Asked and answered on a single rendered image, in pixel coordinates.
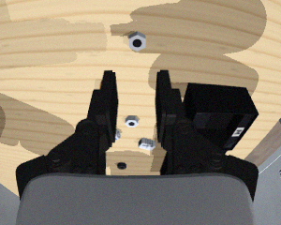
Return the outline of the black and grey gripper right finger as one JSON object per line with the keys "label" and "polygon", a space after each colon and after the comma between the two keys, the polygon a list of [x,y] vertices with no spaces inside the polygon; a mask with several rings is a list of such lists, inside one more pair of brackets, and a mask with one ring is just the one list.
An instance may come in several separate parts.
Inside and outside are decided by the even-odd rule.
{"label": "black and grey gripper right finger", "polygon": [[167,175],[233,175],[244,181],[254,201],[258,167],[238,157],[225,155],[224,151],[197,132],[195,123],[185,118],[180,89],[171,89],[168,70],[160,69],[156,74],[155,116],[157,141],[167,151]]}

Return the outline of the black hex nut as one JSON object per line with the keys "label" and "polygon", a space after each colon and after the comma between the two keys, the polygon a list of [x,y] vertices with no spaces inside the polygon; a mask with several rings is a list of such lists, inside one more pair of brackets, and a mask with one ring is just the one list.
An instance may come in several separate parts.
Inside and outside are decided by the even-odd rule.
{"label": "black hex nut", "polygon": [[117,168],[121,169],[121,170],[124,170],[126,168],[126,164],[124,162],[119,162],[117,164]]}

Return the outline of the blue cylinder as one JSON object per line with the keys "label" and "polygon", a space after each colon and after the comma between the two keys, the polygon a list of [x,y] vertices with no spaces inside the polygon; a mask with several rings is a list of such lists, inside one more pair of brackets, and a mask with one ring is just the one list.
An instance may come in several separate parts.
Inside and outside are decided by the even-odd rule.
{"label": "blue cylinder", "polygon": [[120,131],[118,129],[116,129],[116,138],[115,138],[115,140],[118,140],[120,138],[121,138]]}

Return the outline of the grey hex nut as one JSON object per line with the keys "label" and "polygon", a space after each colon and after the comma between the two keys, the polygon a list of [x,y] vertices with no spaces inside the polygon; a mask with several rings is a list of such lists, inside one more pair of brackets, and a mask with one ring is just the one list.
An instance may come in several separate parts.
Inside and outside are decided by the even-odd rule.
{"label": "grey hex nut", "polygon": [[135,116],[135,115],[129,115],[126,118],[126,125],[129,128],[134,128],[135,126],[137,126],[139,124],[139,119]]}
{"label": "grey hex nut", "polygon": [[137,31],[129,35],[128,38],[129,48],[135,51],[139,51],[145,48],[145,41],[146,41],[145,35]]}

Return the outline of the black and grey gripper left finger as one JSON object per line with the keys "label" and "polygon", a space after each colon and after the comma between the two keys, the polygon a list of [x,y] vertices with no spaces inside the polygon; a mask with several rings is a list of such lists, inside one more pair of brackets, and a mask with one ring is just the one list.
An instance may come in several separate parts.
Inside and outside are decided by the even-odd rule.
{"label": "black and grey gripper left finger", "polygon": [[75,133],[47,156],[33,158],[17,167],[20,200],[26,184],[42,174],[106,174],[106,151],[115,143],[118,103],[115,72],[104,70],[100,91],[93,90],[87,118],[76,125]]}

